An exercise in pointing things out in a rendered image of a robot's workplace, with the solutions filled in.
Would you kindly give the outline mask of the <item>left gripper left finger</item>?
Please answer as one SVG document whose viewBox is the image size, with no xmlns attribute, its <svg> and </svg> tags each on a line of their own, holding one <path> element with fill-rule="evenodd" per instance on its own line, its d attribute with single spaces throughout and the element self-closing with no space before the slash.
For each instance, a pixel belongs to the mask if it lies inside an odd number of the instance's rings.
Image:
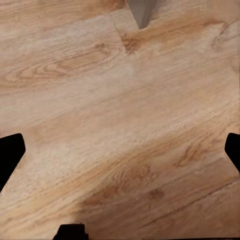
<svg viewBox="0 0 240 240">
<path fill-rule="evenodd" d="M 25 152 L 25 142 L 21 133 L 0 138 L 0 192 Z"/>
</svg>

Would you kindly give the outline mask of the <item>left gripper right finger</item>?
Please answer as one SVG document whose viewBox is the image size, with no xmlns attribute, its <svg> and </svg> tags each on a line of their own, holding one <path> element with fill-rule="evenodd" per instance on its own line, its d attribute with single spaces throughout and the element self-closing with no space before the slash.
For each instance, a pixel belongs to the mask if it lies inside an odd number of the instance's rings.
<svg viewBox="0 0 240 240">
<path fill-rule="evenodd" d="M 240 135 L 229 133 L 225 143 L 225 152 L 240 172 Z"/>
</svg>

